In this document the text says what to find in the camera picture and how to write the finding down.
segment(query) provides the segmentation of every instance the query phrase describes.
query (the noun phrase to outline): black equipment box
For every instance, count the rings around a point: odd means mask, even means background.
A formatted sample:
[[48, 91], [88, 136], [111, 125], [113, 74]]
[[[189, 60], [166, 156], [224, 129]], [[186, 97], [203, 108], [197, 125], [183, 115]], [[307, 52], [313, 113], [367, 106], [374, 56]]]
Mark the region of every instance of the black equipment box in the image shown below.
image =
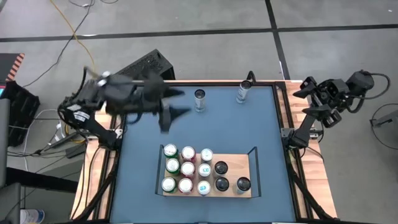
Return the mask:
[[149, 73], [155, 73], [164, 80], [175, 80], [173, 65], [157, 49], [116, 72], [134, 80], [146, 80]]
[[[6, 82], [0, 99], [10, 100], [9, 125], [29, 128], [39, 108], [39, 97], [31, 94], [15, 81]], [[27, 129], [8, 128], [8, 146], [18, 146], [24, 142]]]

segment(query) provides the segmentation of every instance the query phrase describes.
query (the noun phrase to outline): can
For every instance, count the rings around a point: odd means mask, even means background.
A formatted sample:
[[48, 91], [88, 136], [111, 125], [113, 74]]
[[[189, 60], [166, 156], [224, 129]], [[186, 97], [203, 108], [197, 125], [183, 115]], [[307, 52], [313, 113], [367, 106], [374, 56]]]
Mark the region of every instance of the can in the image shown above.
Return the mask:
[[169, 159], [166, 162], [166, 170], [173, 175], [178, 175], [180, 173], [180, 162], [177, 159]]
[[192, 181], [188, 178], [183, 178], [178, 183], [178, 190], [186, 195], [192, 193], [192, 187], [193, 187]]
[[246, 100], [246, 95], [251, 88], [251, 83], [247, 80], [241, 82], [238, 90], [238, 94], [236, 95], [236, 101], [238, 103], [244, 103]]
[[200, 164], [199, 166], [199, 176], [206, 178], [211, 174], [211, 167], [209, 164]]
[[193, 178], [195, 174], [195, 166], [191, 162], [184, 162], [181, 165], [181, 173], [186, 178]]
[[246, 177], [241, 177], [236, 182], [236, 193], [243, 194], [250, 189], [250, 180]]
[[195, 110], [197, 112], [203, 112], [206, 108], [205, 95], [204, 90], [199, 89], [195, 91]]
[[198, 184], [198, 192], [202, 196], [206, 196], [208, 193], [210, 193], [211, 187], [209, 182], [203, 180], [199, 182]]
[[191, 146], [185, 146], [181, 150], [181, 156], [184, 161], [195, 162], [196, 155], [195, 149]]
[[229, 181], [225, 177], [219, 177], [216, 179], [215, 185], [217, 190], [224, 192], [229, 188]]
[[166, 193], [174, 193], [177, 189], [177, 183], [173, 177], [166, 177], [162, 180], [162, 189]]
[[164, 155], [171, 159], [171, 158], [178, 158], [178, 149], [173, 144], [168, 144], [163, 148]]
[[224, 161], [218, 161], [214, 165], [214, 176], [215, 177], [222, 177], [228, 171], [228, 165]]
[[211, 149], [204, 149], [200, 152], [201, 161], [207, 164], [211, 163], [213, 158], [213, 151]]

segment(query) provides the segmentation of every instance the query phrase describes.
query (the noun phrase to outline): wooden tray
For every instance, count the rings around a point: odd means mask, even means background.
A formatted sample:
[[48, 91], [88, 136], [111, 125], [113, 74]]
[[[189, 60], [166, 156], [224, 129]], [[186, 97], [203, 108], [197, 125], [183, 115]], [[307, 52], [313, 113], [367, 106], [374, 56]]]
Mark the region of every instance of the wooden tray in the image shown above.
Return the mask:
[[[216, 189], [215, 186], [215, 180], [216, 178], [213, 177], [214, 173], [214, 165], [218, 161], [224, 161], [228, 165], [228, 171], [224, 175], [225, 178], [228, 179], [229, 181], [229, 188], [228, 190], [224, 192], [220, 192], [219, 190]], [[200, 159], [200, 154], [196, 154], [196, 161], [195, 161], [195, 177], [192, 180], [193, 182], [193, 189], [192, 193], [189, 195], [182, 194], [180, 191], [177, 191], [170, 194], [163, 192], [164, 196], [186, 196], [186, 197], [202, 197], [202, 195], [199, 194], [198, 192], [198, 183], [202, 180], [199, 176], [198, 173], [198, 168], [199, 165], [201, 164], [201, 159]], [[214, 154], [213, 159], [211, 160], [211, 174], [209, 177], [203, 180], [207, 180], [210, 183], [211, 190], [208, 195], [205, 197], [241, 197], [241, 198], [251, 198], [252, 193], [251, 193], [251, 188], [243, 193], [243, 194], [237, 194], [236, 193], [236, 182], [240, 177], [247, 177], [250, 179], [250, 170], [249, 170], [249, 156], [247, 154]], [[164, 177], [173, 177], [176, 181], [177, 184], [178, 182], [183, 178], [183, 175], [180, 174], [179, 176], [173, 176], [172, 174], [169, 174], [166, 170], [164, 170]]]

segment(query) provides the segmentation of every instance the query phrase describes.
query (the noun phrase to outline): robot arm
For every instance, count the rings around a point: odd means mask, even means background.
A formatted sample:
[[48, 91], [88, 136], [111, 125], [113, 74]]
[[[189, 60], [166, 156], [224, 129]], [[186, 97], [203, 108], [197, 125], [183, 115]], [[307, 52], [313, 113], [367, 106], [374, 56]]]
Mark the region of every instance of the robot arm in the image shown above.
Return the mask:
[[137, 114], [136, 123], [144, 113], [159, 114], [159, 126], [167, 133], [172, 122], [190, 111], [190, 108], [173, 108], [164, 105], [162, 100], [184, 94], [183, 91], [169, 88], [163, 79], [150, 75], [148, 81], [135, 82], [125, 75], [104, 75], [84, 83], [88, 68], [84, 68], [83, 82], [78, 92], [66, 97], [58, 107], [63, 121], [77, 131], [85, 129], [98, 137], [102, 146], [118, 150], [120, 139], [114, 131], [102, 127], [95, 120], [95, 112], [106, 103], [110, 115]]

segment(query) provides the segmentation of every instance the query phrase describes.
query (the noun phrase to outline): can lid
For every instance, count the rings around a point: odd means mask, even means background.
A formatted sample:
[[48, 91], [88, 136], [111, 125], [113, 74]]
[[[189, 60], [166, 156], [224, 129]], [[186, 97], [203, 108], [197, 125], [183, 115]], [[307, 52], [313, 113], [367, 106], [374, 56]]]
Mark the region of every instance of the can lid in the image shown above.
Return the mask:
[[198, 184], [199, 194], [206, 195], [206, 194], [210, 193], [210, 189], [211, 189], [211, 187], [210, 187], [209, 182], [207, 182], [205, 180], [199, 182], [199, 184]]
[[248, 89], [250, 89], [250, 87], [251, 87], [251, 82], [245, 80], [245, 81], [241, 82], [241, 86], [242, 86], [244, 89], [247, 89], [247, 90], [248, 90]]
[[178, 183], [178, 189], [180, 189], [183, 193], [191, 191], [192, 186], [192, 181], [188, 178], [184, 178], [180, 180], [180, 183]]
[[185, 146], [182, 149], [182, 157], [186, 158], [186, 159], [191, 159], [195, 156], [195, 150], [191, 147], [191, 146]]
[[202, 177], [208, 177], [211, 173], [211, 167], [209, 164], [200, 164], [199, 166], [199, 174]]
[[205, 95], [206, 95], [206, 93], [205, 93], [204, 90], [199, 89], [199, 90], [195, 91], [195, 97], [198, 98], [198, 99], [204, 98]]
[[173, 144], [168, 144], [163, 148], [163, 150], [166, 156], [172, 156], [177, 152], [177, 147]]
[[228, 171], [228, 165], [223, 161], [219, 161], [214, 166], [214, 170], [217, 174], [225, 174]]
[[204, 161], [210, 161], [213, 158], [213, 151], [211, 149], [204, 149], [201, 151], [200, 157]]
[[250, 189], [250, 180], [246, 177], [241, 177], [238, 179], [238, 182], [236, 183], [236, 185], [238, 186], [238, 188], [242, 191], [247, 191]]
[[225, 177], [220, 177], [216, 179], [216, 188], [219, 191], [226, 191], [229, 187], [229, 181]]
[[178, 163], [178, 160], [176, 159], [169, 159], [166, 163], [166, 168], [168, 171], [176, 171], [180, 167], [180, 164]]
[[162, 181], [162, 188], [164, 191], [171, 191], [175, 187], [175, 180], [172, 177], [166, 177]]
[[181, 166], [181, 173], [188, 175], [188, 174], [193, 174], [193, 171], [195, 171], [195, 166], [191, 162], [184, 162]]

